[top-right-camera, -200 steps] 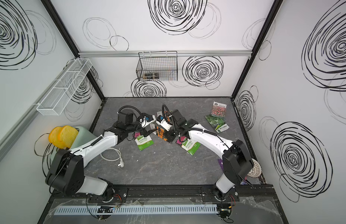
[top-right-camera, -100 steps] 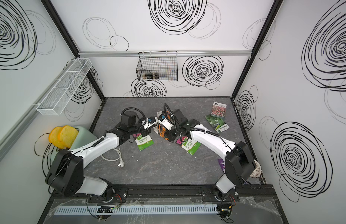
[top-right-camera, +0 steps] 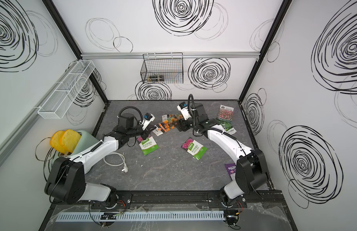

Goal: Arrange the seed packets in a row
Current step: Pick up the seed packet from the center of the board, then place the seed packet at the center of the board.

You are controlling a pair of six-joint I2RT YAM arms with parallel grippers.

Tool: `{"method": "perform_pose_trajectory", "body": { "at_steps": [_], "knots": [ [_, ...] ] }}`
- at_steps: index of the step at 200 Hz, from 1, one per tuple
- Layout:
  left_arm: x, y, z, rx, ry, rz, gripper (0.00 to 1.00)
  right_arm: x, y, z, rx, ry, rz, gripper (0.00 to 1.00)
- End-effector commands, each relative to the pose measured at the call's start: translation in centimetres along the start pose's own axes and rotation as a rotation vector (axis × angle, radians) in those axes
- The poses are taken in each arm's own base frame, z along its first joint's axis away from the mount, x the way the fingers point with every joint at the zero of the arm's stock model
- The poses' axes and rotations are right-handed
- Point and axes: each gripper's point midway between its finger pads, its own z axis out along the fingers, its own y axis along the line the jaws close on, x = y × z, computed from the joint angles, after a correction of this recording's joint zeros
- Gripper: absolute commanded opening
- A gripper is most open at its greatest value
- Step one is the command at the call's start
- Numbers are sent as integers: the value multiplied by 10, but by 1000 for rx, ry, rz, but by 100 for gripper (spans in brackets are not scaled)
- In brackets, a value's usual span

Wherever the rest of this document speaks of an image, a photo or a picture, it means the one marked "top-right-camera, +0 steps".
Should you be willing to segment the impatiens seed packet green white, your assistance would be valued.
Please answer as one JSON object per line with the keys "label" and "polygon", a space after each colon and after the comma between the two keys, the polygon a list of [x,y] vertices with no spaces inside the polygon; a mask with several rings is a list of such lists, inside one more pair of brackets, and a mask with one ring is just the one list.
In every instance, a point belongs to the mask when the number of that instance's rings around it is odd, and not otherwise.
{"label": "impatiens seed packet green white", "polygon": [[145,156],[159,149],[158,144],[152,136],[149,136],[145,140],[140,136],[137,141],[139,142],[139,147]]}

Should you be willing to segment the marigold seed packet orange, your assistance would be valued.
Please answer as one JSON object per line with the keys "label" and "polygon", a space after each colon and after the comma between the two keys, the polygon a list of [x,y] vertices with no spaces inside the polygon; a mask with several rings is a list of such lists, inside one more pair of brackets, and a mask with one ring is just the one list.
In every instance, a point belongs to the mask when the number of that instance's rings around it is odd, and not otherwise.
{"label": "marigold seed packet orange", "polygon": [[155,134],[156,136],[163,135],[164,133],[173,130],[176,126],[176,121],[165,120],[154,126],[153,134]]}

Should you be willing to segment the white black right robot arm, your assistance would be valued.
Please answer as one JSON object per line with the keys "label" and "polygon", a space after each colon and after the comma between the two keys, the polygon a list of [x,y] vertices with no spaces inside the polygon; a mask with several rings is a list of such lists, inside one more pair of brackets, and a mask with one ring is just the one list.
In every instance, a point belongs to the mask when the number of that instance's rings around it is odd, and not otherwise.
{"label": "white black right robot arm", "polygon": [[194,102],[192,94],[177,109],[183,115],[178,120],[182,131],[193,130],[216,143],[236,164],[235,179],[220,189],[220,200],[226,207],[232,206],[238,197],[256,190],[270,180],[264,153],[242,144],[213,118],[209,118],[204,106]]}

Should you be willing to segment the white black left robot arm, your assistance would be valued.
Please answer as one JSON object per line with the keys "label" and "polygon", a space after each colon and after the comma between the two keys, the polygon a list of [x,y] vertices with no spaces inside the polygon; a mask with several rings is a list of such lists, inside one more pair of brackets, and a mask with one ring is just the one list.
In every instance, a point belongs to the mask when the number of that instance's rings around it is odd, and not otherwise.
{"label": "white black left robot arm", "polygon": [[101,202],[113,209],[119,202],[116,189],[106,184],[88,183],[85,175],[107,155],[123,147],[131,138],[146,139],[154,130],[153,114],[139,113],[140,119],[126,113],[124,107],[118,114],[113,130],[91,147],[71,157],[59,157],[54,161],[44,192],[49,197],[66,204],[80,201]]}

